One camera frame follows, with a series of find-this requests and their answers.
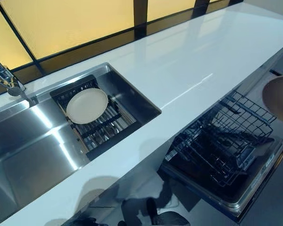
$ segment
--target dishwasher door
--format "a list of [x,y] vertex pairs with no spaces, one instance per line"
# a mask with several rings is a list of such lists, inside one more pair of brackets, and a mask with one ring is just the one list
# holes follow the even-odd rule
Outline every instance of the dishwasher door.
[[274,120],[233,91],[175,136],[161,170],[239,223],[283,158]]

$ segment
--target beige bowl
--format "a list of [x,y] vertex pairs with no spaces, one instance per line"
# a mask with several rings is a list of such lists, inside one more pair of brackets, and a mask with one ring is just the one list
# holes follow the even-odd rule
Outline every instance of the beige bowl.
[[264,86],[262,98],[269,111],[283,121],[283,76],[271,80]]

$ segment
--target stainless steel sink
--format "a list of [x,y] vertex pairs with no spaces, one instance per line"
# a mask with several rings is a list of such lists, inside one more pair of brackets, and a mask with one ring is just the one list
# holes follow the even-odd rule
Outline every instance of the stainless steel sink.
[[[90,87],[104,90],[109,106],[77,125],[65,115],[67,100]],[[106,63],[33,97],[31,108],[21,101],[0,111],[0,222],[161,113]]]

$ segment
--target faucet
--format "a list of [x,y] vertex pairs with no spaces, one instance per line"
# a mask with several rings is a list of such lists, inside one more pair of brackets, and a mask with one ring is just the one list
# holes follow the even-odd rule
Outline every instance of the faucet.
[[13,97],[21,96],[24,100],[28,101],[29,106],[34,106],[35,101],[28,98],[25,94],[26,87],[13,75],[13,73],[0,63],[0,85],[7,89],[8,94]]

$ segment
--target dishwasher rack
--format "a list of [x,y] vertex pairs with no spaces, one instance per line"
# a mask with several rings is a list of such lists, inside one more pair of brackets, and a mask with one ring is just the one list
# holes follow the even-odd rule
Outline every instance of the dishwasher rack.
[[230,186],[256,156],[256,147],[270,142],[270,124],[276,119],[268,111],[231,92],[175,137],[168,154],[190,161],[220,186]]

